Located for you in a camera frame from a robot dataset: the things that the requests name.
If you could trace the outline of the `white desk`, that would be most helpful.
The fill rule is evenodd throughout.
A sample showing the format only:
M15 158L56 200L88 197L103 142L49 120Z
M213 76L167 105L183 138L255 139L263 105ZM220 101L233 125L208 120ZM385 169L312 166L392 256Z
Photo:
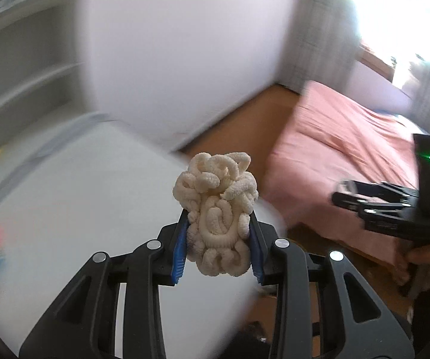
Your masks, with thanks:
M172 189L185 168L103 113L38 121L2 149L0 337L10 353L95 252L132 252L177 221ZM210 278L187 263L177 286L160 288L167 358L216 358L255 286L250 271Z

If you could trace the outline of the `grey curtain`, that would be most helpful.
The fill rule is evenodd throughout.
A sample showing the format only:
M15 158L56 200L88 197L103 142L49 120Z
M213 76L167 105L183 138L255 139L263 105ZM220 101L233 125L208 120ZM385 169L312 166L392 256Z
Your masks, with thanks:
M359 46L351 0L298 0L278 82L296 93L311 80L343 92Z

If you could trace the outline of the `pink bed blanket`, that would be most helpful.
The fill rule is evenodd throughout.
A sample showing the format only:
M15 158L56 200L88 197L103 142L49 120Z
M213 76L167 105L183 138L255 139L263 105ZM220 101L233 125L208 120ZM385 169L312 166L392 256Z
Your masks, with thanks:
M396 241L364 229L358 216L334 206L343 180L418 185L407 118L372 111L322 83L310 81L268 156L264 200L285 224L305 224L381 265L394 264Z

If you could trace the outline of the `grey desk hutch shelf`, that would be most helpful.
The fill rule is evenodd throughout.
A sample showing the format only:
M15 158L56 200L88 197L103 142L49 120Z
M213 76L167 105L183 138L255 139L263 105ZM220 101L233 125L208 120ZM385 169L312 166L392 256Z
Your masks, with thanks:
M0 147L42 117L87 108L78 0L0 0Z

